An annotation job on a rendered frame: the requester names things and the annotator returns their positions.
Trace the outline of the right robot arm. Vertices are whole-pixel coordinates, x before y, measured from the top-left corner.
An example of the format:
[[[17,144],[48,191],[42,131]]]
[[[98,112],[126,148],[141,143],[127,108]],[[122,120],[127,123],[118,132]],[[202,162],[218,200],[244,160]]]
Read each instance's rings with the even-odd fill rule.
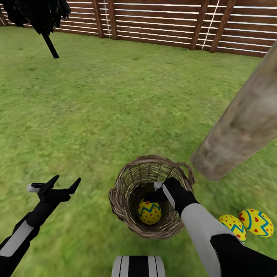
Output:
[[[254,251],[199,204],[177,178],[154,182],[144,202],[170,201],[210,277],[277,277],[277,260]]]

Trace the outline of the wicker basket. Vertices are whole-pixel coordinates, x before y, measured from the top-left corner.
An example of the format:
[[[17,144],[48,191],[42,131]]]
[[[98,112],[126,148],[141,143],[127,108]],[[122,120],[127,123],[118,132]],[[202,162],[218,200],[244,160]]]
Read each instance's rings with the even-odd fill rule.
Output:
[[[189,170],[189,178],[185,176],[181,165]],[[153,225],[146,225],[138,220],[138,214],[135,213],[140,199],[147,193],[146,189],[143,189],[149,185],[154,186],[154,182],[159,181],[159,178],[168,180],[173,173],[176,174],[181,185],[194,195],[192,185],[196,182],[196,175],[193,168],[186,162],[175,163],[161,155],[148,155],[139,156],[123,166],[115,181],[115,187],[108,192],[113,214],[141,238],[167,240],[178,235],[185,229],[185,224],[170,201],[165,201],[167,205],[165,213],[159,222]]]

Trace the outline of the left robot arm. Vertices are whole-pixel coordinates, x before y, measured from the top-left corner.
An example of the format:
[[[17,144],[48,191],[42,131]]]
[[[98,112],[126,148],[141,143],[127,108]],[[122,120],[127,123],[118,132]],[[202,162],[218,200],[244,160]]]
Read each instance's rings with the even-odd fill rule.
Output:
[[[40,231],[48,216],[56,209],[59,203],[69,201],[74,194],[81,178],[79,178],[69,189],[53,189],[59,175],[54,176],[45,183],[32,183],[27,185],[30,193],[37,193],[40,202],[32,212],[29,212],[20,222],[16,224],[11,236],[0,244],[0,277],[11,277],[24,254]]]

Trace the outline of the easter egg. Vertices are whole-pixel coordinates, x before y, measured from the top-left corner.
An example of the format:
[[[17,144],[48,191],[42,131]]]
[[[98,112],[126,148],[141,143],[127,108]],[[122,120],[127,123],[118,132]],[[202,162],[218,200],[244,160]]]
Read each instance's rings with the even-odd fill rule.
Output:
[[[246,209],[239,214],[239,219],[244,225],[244,228],[248,229],[253,234],[260,237],[270,237],[274,232],[274,227],[264,213],[255,209]]]
[[[144,202],[144,197],[140,199],[140,203],[136,211],[138,219],[146,225],[158,223],[162,216],[161,204],[159,202]]]
[[[229,228],[243,243],[246,240],[244,225],[233,215],[224,214],[219,218],[219,222]]]

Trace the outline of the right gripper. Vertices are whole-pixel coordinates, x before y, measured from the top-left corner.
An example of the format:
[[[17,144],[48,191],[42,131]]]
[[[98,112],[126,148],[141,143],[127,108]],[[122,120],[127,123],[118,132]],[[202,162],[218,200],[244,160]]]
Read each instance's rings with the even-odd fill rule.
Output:
[[[169,199],[167,197],[166,197],[167,199],[163,199],[160,196],[159,189],[156,190],[156,191],[148,191],[147,194],[144,196],[144,202],[150,202],[150,203],[159,202],[159,203],[163,203],[165,201],[169,201]]]

